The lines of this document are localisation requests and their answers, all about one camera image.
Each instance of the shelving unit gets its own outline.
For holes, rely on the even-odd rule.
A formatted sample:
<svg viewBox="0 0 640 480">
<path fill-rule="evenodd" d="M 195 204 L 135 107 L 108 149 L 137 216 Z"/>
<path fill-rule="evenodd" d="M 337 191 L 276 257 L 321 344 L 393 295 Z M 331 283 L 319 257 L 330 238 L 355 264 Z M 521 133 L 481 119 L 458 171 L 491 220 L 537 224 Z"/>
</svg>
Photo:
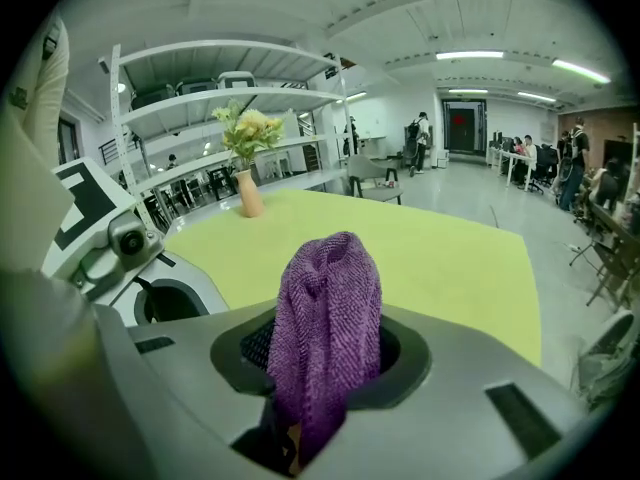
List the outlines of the shelving unit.
<svg viewBox="0 0 640 480">
<path fill-rule="evenodd" d="M 288 46 L 233 40 L 189 41 L 149 48 L 130 55 L 120 54 L 121 46 L 115 45 L 111 58 L 110 80 L 113 131 L 125 180 L 130 192 L 138 200 L 137 209 L 147 227 L 155 226 L 142 203 L 144 192 L 154 192 L 170 220 L 158 187 L 226 162 L 230 153 L 227 151 L 205 156 L 171 171 L 153 175 L 147 160 L 145 141 L 171 134 L 178 135 L 190 128 L 215 122 L 215 118 L 211 116 L 213 109 L 226 106 L 232 98 L 240 101 L 246 108 L 257 109 L 265 114 L 281 113 L 289 109 L 311 112 L 326 104 L 342 100 L 347 122 L 349 121 L 347 94 L 339 57 L 332 60 Z M 338 68 L 342 88 L 340 94 L 306 88 L 310 79 L 331 67 Z M 186 94 L 132 111 L 123 112 L 120 108 L 120 83 L 140 94 L 162 84 L 175 87 L 183 80 L 217 79 L 226 71 L 249 71 L 259 86 Z M 292 85 L 304 88 L 293 88 Z M 150 177 L 140 183 L 135 179 L 128 159 L 128 139 L 123 132 L 125 125 L 141 139 L 142 159 Z M 351 139 L 351 134 L 288 137 L 279 141 L 277 148 L 315 144 L 317 149 L 317 144 L 323 140 L 345 137 Z"/>
</svg>

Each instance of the window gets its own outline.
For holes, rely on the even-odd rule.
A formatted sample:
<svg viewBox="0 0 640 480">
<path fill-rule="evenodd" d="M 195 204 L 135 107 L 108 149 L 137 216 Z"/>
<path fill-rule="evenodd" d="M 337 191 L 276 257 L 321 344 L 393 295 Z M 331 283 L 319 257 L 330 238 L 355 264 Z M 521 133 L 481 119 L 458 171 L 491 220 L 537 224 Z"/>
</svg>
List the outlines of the window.
<svg viewBox="0 0 640 480">
<path fill-rule="evenodd" d="M 76 139 L 76 125 L 60 119 L 58 121 L 58 161 L 60 165 L 80 158 L 78 140 Z"/>
</svg>

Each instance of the yellow-green table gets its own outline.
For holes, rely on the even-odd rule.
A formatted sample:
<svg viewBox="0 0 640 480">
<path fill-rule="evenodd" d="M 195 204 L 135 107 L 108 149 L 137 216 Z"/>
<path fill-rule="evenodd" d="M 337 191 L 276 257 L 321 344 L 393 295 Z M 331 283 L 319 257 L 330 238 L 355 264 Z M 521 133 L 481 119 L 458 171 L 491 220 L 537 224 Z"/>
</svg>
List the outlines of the yellow-green table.
<svg viewBox="0 0 640 480">
<path fill-rule="evenodd" d="M 240 208 L 187 228 L 167 249 L 205 271 L 231 309 L 278 294 L 304 242 L 352 231 L 378 266 L 382 298 L 473 327 L 540 365 L 540 316 L 522 238 L 429 211 L 312 191 L 265 197 L 265 213 Z"/>
</svg>

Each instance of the brown wall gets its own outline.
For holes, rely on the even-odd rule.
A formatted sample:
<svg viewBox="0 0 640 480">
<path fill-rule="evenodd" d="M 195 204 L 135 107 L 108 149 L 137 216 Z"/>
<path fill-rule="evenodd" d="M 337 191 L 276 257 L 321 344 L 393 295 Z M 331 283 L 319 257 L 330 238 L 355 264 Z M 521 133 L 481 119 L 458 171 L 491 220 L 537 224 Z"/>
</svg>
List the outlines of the brown wall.
<svg viewBox="0 0 640 480">
<path fill-rule="evenodd" d="M 623 135 L 627 142 L 632 143 L 633 123 L 638 123 L 640 129 L 640 110 L 637 107 L 621 107 L 559 115 L 558 134 L 571 131 L 578 116 L 584 119 L 584 131 L 589 136 L 591 167 L 602 167 L 605 140 L 621 140 L 618 135 Z"/>
</svg>

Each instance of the ceiling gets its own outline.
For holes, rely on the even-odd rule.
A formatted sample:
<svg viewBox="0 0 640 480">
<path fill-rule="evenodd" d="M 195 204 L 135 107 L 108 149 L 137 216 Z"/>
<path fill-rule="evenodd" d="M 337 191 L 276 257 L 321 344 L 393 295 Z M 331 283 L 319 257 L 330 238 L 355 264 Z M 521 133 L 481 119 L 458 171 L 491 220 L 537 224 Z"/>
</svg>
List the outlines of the ceiling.
<svg viewBox="0 0 640 480">
<path fill-rule="evenodd" d="M 523 90 L 556 98 L 556 108 L 634 101 L 615 41 L 580 0 L 64 0 L 60 10 L 71 45 L 68 86 L 106 115 L 108 77 L 96 61 L 114 44 L 126 54 L 205 38 L 309 41 L 378 77 L 432 76 L 442 90 L 486 88 L 502 97 Z M 508 55 L 435 59 L 470 49 Z M 612 83 L 553 68 L 555 58 Z"/>
</svg>

